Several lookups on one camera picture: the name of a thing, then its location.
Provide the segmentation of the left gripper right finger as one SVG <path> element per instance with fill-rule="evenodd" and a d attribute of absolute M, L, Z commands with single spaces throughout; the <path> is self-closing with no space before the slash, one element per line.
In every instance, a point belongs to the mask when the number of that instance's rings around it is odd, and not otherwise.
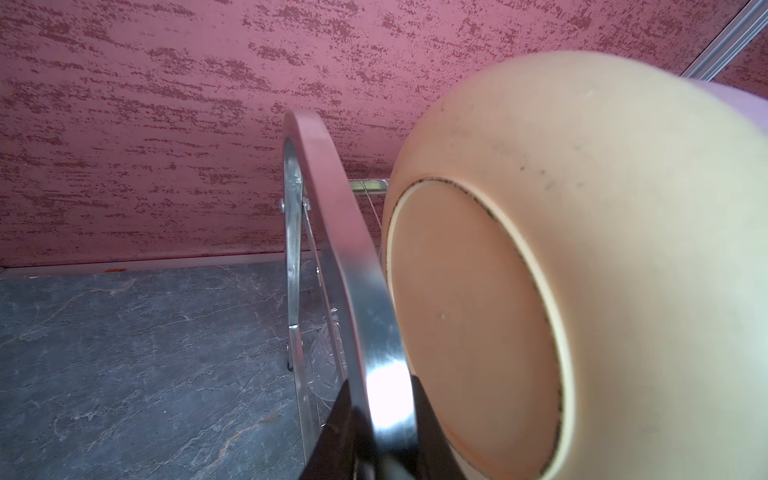
<path fill-rule="evenodd" d="M 411 377 L 418 427 L 416 479 L 465 480 L 420 379 Z"/>

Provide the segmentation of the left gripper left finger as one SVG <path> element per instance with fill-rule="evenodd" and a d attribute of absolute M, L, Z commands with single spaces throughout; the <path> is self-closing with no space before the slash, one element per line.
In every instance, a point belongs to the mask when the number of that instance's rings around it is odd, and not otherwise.
<path fill-rule="evenodd" d="M 363 415 L 345 381 L 300 479 L 375 479 L 371 452 Z"/>

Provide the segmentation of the chrome two-tier dish rack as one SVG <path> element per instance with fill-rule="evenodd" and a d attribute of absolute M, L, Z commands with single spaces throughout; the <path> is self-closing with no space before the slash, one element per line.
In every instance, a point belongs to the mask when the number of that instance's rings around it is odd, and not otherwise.
<path fill-rule="evenodd" d="M 328 330 L 336 366 L 345 376 L 351 412 L 362 428 L 362 458 L 383 472 L 388 462 L 412 472 L 418 428 L 411 375 L 387 284 L 367 225 L 321 117 L 290 111 L 283 120 L 283 213 L 286 238 L 289 352 L 303 449 L 312 448 L 316 423 L 299 327 L 302 241 L 318 246 L 323 292 L 337 312 Z"/>

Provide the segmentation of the yellow bear plate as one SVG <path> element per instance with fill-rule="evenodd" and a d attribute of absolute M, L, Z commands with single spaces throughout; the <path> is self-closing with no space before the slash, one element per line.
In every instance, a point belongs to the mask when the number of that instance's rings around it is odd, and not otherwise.
<path fill-rule="evenodd" d="M 468 479 L 767 475 L 767 132 L 593 52 L 484 69 L 396 160 L 383 264 Z"/>

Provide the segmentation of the pink plate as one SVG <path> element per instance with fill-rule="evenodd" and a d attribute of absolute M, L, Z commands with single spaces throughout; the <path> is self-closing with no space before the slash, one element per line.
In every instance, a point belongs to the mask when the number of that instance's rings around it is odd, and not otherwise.
<path fill-rule="evenodd" d="M 692 80 L 697 87 L 707 91 L 748 118 L 764 133 L 768 124 L 768 101 L 747 91 L 711 81 Z"/>

